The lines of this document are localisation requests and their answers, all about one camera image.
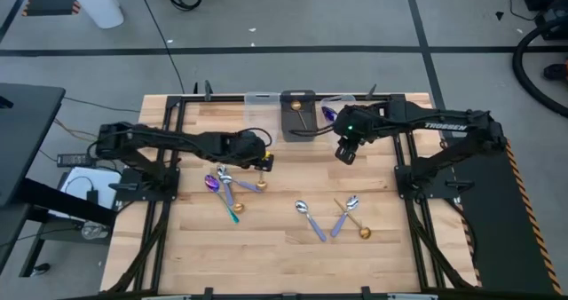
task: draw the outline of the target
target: chair wheel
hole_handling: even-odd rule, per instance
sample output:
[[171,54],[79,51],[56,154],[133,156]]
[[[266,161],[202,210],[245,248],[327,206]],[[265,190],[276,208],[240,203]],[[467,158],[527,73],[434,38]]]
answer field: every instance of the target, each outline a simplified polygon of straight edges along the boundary
[[30,277],[42,275],[42,274],[48,272],[50,269],[51,269],[50,264],[37,265],[37,266],[34,267],[34,271],[32,271],[32,274],[30,275]]

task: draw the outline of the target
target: black metal frame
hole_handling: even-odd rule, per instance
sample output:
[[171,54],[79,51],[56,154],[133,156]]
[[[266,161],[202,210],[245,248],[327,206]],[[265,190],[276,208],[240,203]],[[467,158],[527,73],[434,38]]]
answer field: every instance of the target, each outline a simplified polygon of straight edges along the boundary
[[[316,95],[316,100],[321,100],[325,97],[335,96],[336,94],[319,94]],[[386,101],[389,99],[405,99],[404,94],[392,94],[392,95],[365,95],[365,94],[356,94],[356,100],[359,101]],[[244,100],[244,96],[238,95],[192,95],[192,96],[169,96],[166,101],[166,112],[164,114],[163,120],[163,129],[168,129],[170,126],[170,117],[173,113],[173,108],[177,107],[177,123],[176,123],[176,131],[182,131],[184,115],[185,115],[185,107],[187,104],[192,102],[242,102]],[[406,134],[406,140],[408,144],[408,150],[411,156],[411,159],[415,159],[418,156],[416,151],[416,145],[414,142],[414,135],[412,132]],[[405,159],[403,148],[400,142],[400,135],[393,137],[394,149],[395,154],[397,156],[397,166],[395,166],[395,170],[402,166],[405,166]],[[159,151],[157,161],[163,162],[164,152]],[[170,164],[171,168],[176,168],[177,161],[178,161],[178,151],[172,151],[171,153],[171,160],[172,163]],[[484,297],[490,296],[505,296],[507,298],[526,298],[530,299],[533,296],[537,295],[527,295],[527,294],[510,294],[510,293],[494,293],[492,291],[484,291],[478,290],[473,288],[466,288],[463,289],[463,285],[456,286],[459,289],[448,289],[444,283],[444,274],[442,268],[446,269],[448,272],[448,268],[452,269],[451,265],[447,262],[444,258],[443,254],[436,249],[436,237],[434,234],[433,224],[430,215],[430,208],[428,206],[428,201],[426,196],[429,194],[426,193],[424,196],[419,196],[417,199],[409,200],[404,199],[404,203],[406,206],[406,215],[408,218],[409,223],[409,232],[412,240],[413,252],[414,252],[414,260],[416,263],[416,271],[418,275],[418,281],[420,284],[420,289],[423,294],[434,294],[434,295],[444,295],[450,296],[451,298],[468,298],[468,299],[481,299]],[[418,204],[420,206],[422,212],[422,222],[418,219],[418,216],[415,212],[415,205]],[[129,267],[129,270],[122,276],[119,282],[112,288],[110,288],[107,292],[102,293],[101,295],[94,296],[94,297],[81,297],[76,299],[140,299],[143,296],[157,296],[158,295],[158,287],[160,284],[160,274],[162,271],[162,259],[163,259],[163,251],[164,251],[164,244],[167,234],[167,224],[170,215],[170,201],[165,201],[162,205],[162,213],[160,215],[160,219],[158,220],[156,226],[152,229],[152,225],[154,222],[154,214],[155,214],[155,201],[150,201],[148,203],[148,208],[146,210],[146,221],[144,224],[144,232],[142,237],[142,244],[140,247],[140,252],[132,262]],[[421,223],[423,228],[421,230],[416,230],[416,223]],[[424,242],[425,246],[430,250],[431,253],[431,260],[434,269],[434,275],[436,280],[436,288],[430,287],[428,283],[428,278],[426,275],[425,263],[424,263],[424,255],[422,253],[422,245],[421,241]],[[155,260],[154,266],[152,271],[152,284],[150,289],[142,289],[142,281],[144,279],[144,270],[145,270],[145,263],[147,255],[150,253],[150,250],[153,248],[154,244],[157,242],[156,253],[155,253]],[[130,285],[132,279],[134,279],[134,285],[132,291],[126,291],[127,287]],[[192,299],[202,299],[202,300],[211,300],[215,299],[278,299],[278,300],[287,300],[287,299],[327,299],[327,300],[334,300],[334,299],[363,299],[363,300],[370,300],[370,299],[391,299],[391,298],[400,298],[404,299],[404,295],[396,294],[396,293],[371,293],[369,287],[362,287],[361,293],[358,294],[280,294],[280,295],[214,295],[213,296],[213,288],[205,288],[203,295],[185,295],[191,297]],[[414,295],[413,299],[418,299],[418,295]],[[546,295],[538,295],[540,298],[549,298],[549,299],[561,299],[561,296],[546,296]]]

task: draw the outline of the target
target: wooden tabletop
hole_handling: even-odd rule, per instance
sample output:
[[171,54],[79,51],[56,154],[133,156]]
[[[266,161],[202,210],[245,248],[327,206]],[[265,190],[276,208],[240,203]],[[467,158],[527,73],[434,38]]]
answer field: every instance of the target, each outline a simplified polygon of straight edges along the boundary
[[[161,127],[166,97],[146,96],[139,121]],[[408,93],[406,98],[431,107],[427,93]],[[183,131],[241,130],[246,127],[243,110],[242,103],[191,103],[185,110]],[[436,131],[417,130],[414,137],[419,155],[440,150]],[[408,155],[406,142],[403,147]],[[272,172],[265,173],[264,193],[233,185],[235,200],[246,206],[237,225],[203,184],[206,174],[215,174],[216,165],[180,153],[182,176],[170,212],[160,294],[202,294],[206,287],[214,288],[216,294],[359,293],[362,286],[372,292],[420,289],[406,211],[393,174],[396,156],[391,138],[360,147],[351,166],[334,157],[335,146],[327,135],[307,143],[279,138],[270,151],[275,162]],[[155,159],[155,150],[142,152]],[[258,180],[253,170],[230,167],[229,171],[241,181]],[[362,240],[349,219],[339,235],[331,238],[329,233],[342,213],[333,198],[345,202],[354,194],[360,202],[352,215],[370,227],[371,238]],[[306,217],[296,211],[296,200],[308,203],[327,242],[321,242]],[[136,202],[117,218],[101,289],[115,284],[138,253],[146,204]],[[430,210],[440,249],[461,276],[475,285],[460,216],[440,200],[430,201]],[[430,256],[423,252],[432,285]],[[146,286],[154,257],[149,259]]]

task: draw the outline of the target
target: silver spoon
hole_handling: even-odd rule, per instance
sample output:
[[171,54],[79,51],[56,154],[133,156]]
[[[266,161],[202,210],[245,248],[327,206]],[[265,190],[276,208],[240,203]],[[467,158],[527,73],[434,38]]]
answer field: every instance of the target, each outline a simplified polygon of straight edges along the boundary
[[225,189],[225,197],[227,199],[227,204],[229,206],[233,205],[233,193],[231,192],[231,187],[229,184],[233,182],[231,176],[226,174],[227,168],[224,165],[217,166],[217,174],[219,175],[219,180],[223,183],[223,188]]
[[357,208],[357,206],[359,206],[359,198],[356,195],[351,196],[347,200],[347,210],[341,215],[341,217],[337,221],[337,224],[335,224],[334,229],[331,231],[332,237],[336,237],[336,235],[339,234],[339,231],[341,230],[343,222],[345,222],[345,218],[347,218],[347,212]]
[[296,201],[296,209],[299,213],[305,214],[305,216],[308,217],[310,225],[312,225],[313,230],[318,234],[319,239],[325,242],[327,239],[326,235],[318,227],[318,224],[316,224],[316,221],[310,216],[310,213],[308,213],[308,205],[303,201]]

